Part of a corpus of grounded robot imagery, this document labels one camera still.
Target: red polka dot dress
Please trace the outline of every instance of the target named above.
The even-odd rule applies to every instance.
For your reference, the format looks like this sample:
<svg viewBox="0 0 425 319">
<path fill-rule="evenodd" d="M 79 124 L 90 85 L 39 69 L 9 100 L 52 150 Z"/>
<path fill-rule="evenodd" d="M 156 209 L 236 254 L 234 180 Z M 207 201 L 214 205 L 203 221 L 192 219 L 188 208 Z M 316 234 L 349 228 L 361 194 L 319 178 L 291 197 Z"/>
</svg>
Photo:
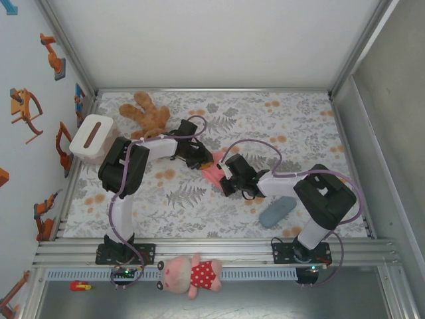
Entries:
<svg viewBox="0 0 425 319">
<path fill-rule="evenodd" d="M 216 274 L 211 267 L 211 262 L 200 263 L 198 266 L 192 267 L 191 285 L 196 288 L 211 289 Z"/>
</svg>

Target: blue sticker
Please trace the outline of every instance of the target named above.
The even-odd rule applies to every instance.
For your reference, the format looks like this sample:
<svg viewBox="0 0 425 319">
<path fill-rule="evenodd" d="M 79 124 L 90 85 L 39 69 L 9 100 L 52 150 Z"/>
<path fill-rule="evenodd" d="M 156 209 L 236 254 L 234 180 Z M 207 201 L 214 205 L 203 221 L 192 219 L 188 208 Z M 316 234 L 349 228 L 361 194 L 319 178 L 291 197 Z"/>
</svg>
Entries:
<svg viewBox="0 0 425 319">
<path fill-rule="evenodd" d="M 18 7 L 14 6 L 11 0 L 0 0 L 1 4 L 6 9 L 7 15 L 18 15 Z"/>
</svg>

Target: gray panel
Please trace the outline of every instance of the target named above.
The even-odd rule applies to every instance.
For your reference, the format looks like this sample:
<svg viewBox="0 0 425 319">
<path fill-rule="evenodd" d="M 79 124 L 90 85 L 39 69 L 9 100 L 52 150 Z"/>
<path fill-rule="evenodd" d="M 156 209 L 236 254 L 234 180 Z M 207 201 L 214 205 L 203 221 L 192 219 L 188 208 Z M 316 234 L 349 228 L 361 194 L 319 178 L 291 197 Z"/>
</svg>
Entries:
<svg viewBox="0 0 425 319">
<path fill-rule="evenodd" d="M 352 77 L 335 99 L 376 236 L 398 247 L 419 312 L 425 314 L 423 259 Z"/>
<path fill-rule="evenodd" d="M 47 284 L 39 318 L 266 318 L 358 319 L 388 318 L 377 276 L 344 268 L 322 288 L 301 289 L 294 282 L 225 282 L 219 293 L 200 290 L 187 295 L 159 291 L 141 282 L 115 291 L 108 282 L 90 282 L 94 289 L 72 292 L 65 282 Z"/>
</svg>

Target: brown teddy bear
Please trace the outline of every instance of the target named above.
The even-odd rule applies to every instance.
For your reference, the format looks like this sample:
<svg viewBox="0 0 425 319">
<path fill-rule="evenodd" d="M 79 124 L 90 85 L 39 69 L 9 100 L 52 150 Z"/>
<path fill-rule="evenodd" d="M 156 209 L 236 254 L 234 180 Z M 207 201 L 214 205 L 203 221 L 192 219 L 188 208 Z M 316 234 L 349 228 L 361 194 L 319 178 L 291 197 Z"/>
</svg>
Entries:
<svg viewBox="0 0 425 319">
<path fill-rule="evenodd" d="M 162 106 L 158 110 L 152 103 L 149 94 L 144 91 L 138 91 L 134 94 L 134 100 L 143 108 L 144 113 L 131 104 L 123 104 L 120 106 L 120 114 L 136 121 L 143 130 L 131 133 L 133 140 L 140 138 L 154 138 L 159 134 L 165 133 L 165 124 L 170 118 L 170 109 Z"/>
</svg>

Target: pink object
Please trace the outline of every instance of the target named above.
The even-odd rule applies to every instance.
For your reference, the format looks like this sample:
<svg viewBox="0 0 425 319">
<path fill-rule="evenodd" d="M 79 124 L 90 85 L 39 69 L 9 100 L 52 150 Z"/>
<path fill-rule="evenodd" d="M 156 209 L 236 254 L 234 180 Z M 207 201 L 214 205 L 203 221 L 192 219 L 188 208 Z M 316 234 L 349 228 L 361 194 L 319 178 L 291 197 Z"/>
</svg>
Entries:
<svg viewBox="0 0 425 319">
<path fill-rule="evenodd" d="M 221 290 L 222 264 L 220 261 L 201 263 L 201 256 L 196 254 L 192 260 L 184 256 L 176 257 L 163 267 L 163 288 L 169 292 L 183 294 L 189 291 L 189 299 L 192 300 L 197 296 L 198 288 Z"/>
<path fill-rule="evenodd" d="M 219 169 L 217 167 L 217 163 L 219 160 L 223 158 L 223 152 L 215 152 L 212 154 L 212 157 L 214 158 L 214 165 L 202 170 L 202 176 L 205 177 L 207 180 L 209 180 L 211 183 L 217 186 L 217 188 L 222 190 L 222 187 L 220 185 L 220 179 L 222 179 L 225 174 L 222 169 Z"/>
</svg>

